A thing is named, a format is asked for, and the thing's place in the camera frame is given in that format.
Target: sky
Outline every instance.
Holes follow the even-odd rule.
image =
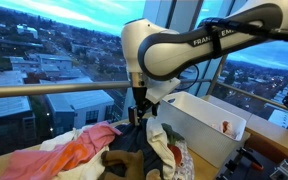
[[[223,7],[229,7],[225,6],[224,3],[227,2],[225,0],[204,0],[196,25],[204,18],[222,16],[223,11],[220,10]],[[229,54],[227,59],[288,70],[288,42],[274,41],[252,46]]]
[[[142,18],[145,0],[0,0],[0,6],[119,36],[125,23]],[[221,7],[222,1],[205,0],[200,16],[218,16]],[[228,59],[288,69],[288,43],[253,46],[230,54]]]
[[[86,29],[120,35],[143,16],[145,0],[0,0],[0,6]]]
[[[227,59],[288,70],[288,42],[273,41],[259,44],[231,53]]]

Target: white basket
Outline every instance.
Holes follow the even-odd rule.
[[[246,120],[186,92],[167,95],[161,101],[157,120],[172,126],[188,147],[220,168],[241,141]],[[223,121],[232,124],[235,139],[211,127]]]

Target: handrail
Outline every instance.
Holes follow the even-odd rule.
[[[194,82],[193,79],[181,80],[181,83],[192,82]],[[211,80],[200,79],[197,82],[211,82]],[[84,84],[26,84],[20,86],[0,86],[0,98],[129,87],[131,87],[129,81],[101,81]]]
[[[266,102],[266,103],[272,104],[272,105],[274,105],[274,106],[277,106],[277,107],[279,107],[279,108],[282,108],[282,109],[285,109],[285,110],[288,111],[288,108],[287,108],[286,106],[284,106],[283,104],[274,102],[274,101],[272,101],[272,100],[263,98],[263,97],[261,97],[261,96],[255,95],[255,94],[251,94],[251,93],[249,93],[249,92],[247,92],[247,91],[238,89],[238,88],[236,88],[236,87],[233,87],[233,86],[230,86],[230,85],[221,83],[221,82],[216,82],[216,84],[218,84],[218,85],[220,85],[220,86],[223,86],[223,87],[226,87],[226,88],[228,88],[228,89],[232,89],[232,90],[234,90],[234,91],[236,91],[236,92],[243,93],[243,94],[245,94],[245,95],[247,95],[247,96],[249,96],[249,97],[252,97],[252,98],[255,98],[255,99],[264,101],[264,102]]]

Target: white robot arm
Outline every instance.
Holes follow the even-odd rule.
[[[151,79],[168,82],[193,64],[269,39],[288,41],[288,0],[248,0],[235,14],[206,19],[183,34],[146,19],[129,22],[122,47],[136,105],[146,109]]]

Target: table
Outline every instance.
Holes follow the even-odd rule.
[[[214,105],[217,105],[225,110],[228,110],[244,118],[247,121],[247,125],[246,125],[247,132],[261,136],[265,140],[269,141],[273,146],[275,146],[276,148],[288,154],[288,130],[287,129],[274,125],[265,119],[262,119],[240,108],[237,108],[213,96],[205,96],[203,97],[203,99],[205,101],[208,101]],[[39,145],[28,148],[28,150],[38,150],[38,149],[39,149]],[[193,151],[189,150],[189,153],[191,154],[193,161],[194,161],[195,179],[197,180],[214,179],[219,169],[212,166],[210,163],[205,161],[202,157],[198,156]],[[0,175],[4,172],[9,158],[10,158],[10,154],[0,156]]]

